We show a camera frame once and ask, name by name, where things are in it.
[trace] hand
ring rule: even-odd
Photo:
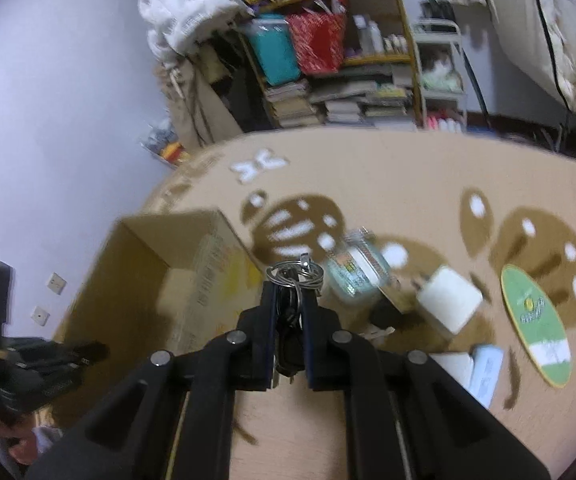
[[[19,439],[19,442],[11,447],[8,452],[20,464],[30,465],[39,456],[33,427],[34,417],[32,415],[25,415],[12,427],[0,421],[0,437]]]

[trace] green surfboard-shaped bottle opener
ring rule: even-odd
[[[519,267],[501,269],[501,290],[514,328],[548,384],[563,388],[572,362],[566,330],[552,302]]]

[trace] red bag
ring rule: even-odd
[[[346,15],[305,12],[286,16],[297,64],[305,74],[336,72],[344,60]]]

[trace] wall socket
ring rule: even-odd
[[[60,275],[52,273],[52,276],[48,280],[48,288],[52,290],[55,294],[59,295],[62,293],[63,287],[66,286],[66,280],[64,280]]]
[[[36,306],[33,313],[30,315],[35,323],[39,326],[46,326],[50,314],[42,309],[40,306]]]

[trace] wall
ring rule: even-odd
[[[419,3],[404,0],[408,19],[421,16]],[[566,109],[519,70],[501,49],[487,7],[455,7],[462,29],[463,48],[479,81],[486,106],[491,114],[501,114],[556,126]],[[476,94],[468,81],[468,109],[479,111]]]
[[[0,0],[0,260],[12,335],[50,337],[117,216],[169,169],[136,139],[164,117],[136,0]],[[52,272],[68,284],[46,287]],[[50,312],[44,328],[35,305]]]

